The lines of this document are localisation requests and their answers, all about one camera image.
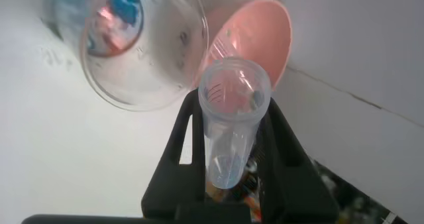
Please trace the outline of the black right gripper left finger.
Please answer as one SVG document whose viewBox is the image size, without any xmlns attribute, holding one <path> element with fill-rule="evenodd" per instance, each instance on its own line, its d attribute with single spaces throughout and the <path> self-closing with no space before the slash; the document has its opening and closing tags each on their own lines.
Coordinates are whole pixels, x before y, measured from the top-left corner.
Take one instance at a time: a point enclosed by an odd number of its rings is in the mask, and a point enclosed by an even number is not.
<svg viewBox="0 0 424 224">
<path fill-rule="evenodd" d="M 189 120 L 192 120 L 191 164 L 180 164 Z M 170 138 L 142 197 L 145 218 L 173 218 L 181 205 L 205 199 L 205 141 L 198 90 L 180 107 Z"/>
</svg>

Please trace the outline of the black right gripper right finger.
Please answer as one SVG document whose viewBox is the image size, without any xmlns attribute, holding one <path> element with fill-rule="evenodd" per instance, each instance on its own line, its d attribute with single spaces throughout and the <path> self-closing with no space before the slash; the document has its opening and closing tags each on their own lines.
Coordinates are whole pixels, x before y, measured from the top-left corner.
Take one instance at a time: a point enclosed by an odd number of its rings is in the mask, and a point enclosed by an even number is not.
<svg viewBox="0 0 424 224">
<path fill-rule="evenodd" d="M 263 223 L 335 223 L 339 208 L 272 99 L 261 120 L 260 208 Z"/>
</svg>

